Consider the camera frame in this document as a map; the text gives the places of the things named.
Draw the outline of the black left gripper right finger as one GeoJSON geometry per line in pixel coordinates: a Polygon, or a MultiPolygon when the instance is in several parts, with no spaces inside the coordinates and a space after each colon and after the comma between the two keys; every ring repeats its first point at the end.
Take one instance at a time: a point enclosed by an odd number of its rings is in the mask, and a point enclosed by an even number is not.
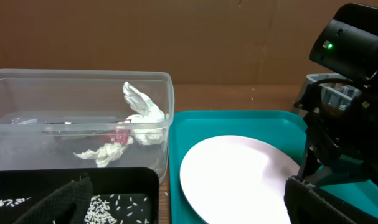
{"type": "Polygon", "coordinates": [[[285,183],[284,203],[292,224],[378,224],[378,218],[295,175],[285,183]]]}

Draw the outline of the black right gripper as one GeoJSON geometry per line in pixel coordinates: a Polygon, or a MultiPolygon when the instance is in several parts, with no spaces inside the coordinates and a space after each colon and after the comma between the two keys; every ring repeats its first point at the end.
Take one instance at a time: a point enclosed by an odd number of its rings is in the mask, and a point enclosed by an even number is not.
{"type": "Polygon", "coordinates": [[[298,176],[318,186],[372,180],[378,184],[378,85],[357,85],[361,94],[344,110],[322,106],[320,83],[308,85],[297,108],[307,112],[303,162],[298,176]]]}

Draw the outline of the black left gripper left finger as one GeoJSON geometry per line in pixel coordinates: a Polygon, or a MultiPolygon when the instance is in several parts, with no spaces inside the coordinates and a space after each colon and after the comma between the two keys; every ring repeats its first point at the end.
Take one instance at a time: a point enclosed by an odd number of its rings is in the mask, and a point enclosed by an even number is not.
{"type": "Polygon", "coordinates": [[[83,223],[93,195],[87,175],[81,175],[61,187],[34,198],[14,223],[83,223]]]}

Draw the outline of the pink plate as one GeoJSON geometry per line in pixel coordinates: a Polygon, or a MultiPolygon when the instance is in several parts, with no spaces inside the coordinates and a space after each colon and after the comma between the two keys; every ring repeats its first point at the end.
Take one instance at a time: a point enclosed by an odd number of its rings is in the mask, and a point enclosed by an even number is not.
{"type": "Polygon", "coordinates": [[[216,136],[192,146],[180,184],[205,223],[289,223],[285,182],[299,165],[274,146],[243,136],[216,136]]]}

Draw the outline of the red snack wrapper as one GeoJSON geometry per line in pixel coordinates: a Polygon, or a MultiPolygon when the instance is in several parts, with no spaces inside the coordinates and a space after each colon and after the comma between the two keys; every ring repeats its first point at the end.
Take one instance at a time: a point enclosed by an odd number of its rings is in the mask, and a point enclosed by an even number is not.
{"type": "Polygon", "coordinates": [[[115,129],[109,131],[103,131],[96,134],[96,138],[104,143],[120,143],[122,145],[128,144],[130,138],[130,129],[115,129]]]}

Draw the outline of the white napkin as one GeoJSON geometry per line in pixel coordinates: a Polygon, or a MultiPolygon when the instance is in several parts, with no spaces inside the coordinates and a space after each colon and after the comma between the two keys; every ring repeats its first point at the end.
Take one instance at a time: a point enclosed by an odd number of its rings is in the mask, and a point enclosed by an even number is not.
{"type": "MultiPolygon", "coordinates": [[[[135,112],[122,121],[123,124],[158,123],[168,118],[168,115],[162,112],[148,95],[140,92],[129,82],[124,82],[123,93],[125,101],[135,112]]],[[[94,160],[98,168],[105,168],[109,163],[118,160],[134,142],[142,146],[150,146],[161,144],[164,140],[165,133],[161,129],[132,129],[126,145],[105,143],[95,151],[88,149],[85,152],[75,153],[74,156],[94,160]]]]}

